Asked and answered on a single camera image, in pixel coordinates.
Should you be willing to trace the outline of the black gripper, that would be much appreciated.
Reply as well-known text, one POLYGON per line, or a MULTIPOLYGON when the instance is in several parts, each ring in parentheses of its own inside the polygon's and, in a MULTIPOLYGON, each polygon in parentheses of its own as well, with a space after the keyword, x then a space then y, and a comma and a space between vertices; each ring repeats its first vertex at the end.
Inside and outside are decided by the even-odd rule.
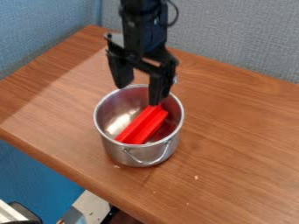
POLYGON ((150 104, 169 97, 178 59, 166 49, 169 17, 122 17, 123 32, 106 34, 107 60, 118 88, 131 84, 134 69, 150 74, 150 104))

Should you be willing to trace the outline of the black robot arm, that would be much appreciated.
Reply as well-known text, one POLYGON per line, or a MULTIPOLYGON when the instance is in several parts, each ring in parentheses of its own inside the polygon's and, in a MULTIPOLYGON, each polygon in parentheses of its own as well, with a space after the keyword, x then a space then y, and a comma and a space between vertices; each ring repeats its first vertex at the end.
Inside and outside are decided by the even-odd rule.
POLYGON ((106 34, 107 61, 118 88, 127 87, 135 78, 134 69, 150 75, 149 104, 158 105, 169 97, 179 60, 166 48, 171 0, 121 0, 119 16, 123 32, 106 34))

